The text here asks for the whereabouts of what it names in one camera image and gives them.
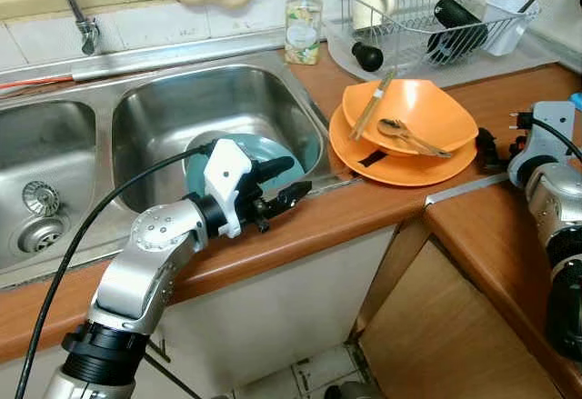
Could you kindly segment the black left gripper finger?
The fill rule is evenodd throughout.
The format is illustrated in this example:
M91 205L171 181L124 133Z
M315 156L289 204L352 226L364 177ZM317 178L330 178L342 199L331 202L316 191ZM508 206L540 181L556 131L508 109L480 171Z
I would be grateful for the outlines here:
M298 179L298 161L293 155L280 155L266 161L251 159L251 178L258 185L287 185Z
M274 199L265 200L265 219L290 211L309 192L309 182L295 182L279 191Z

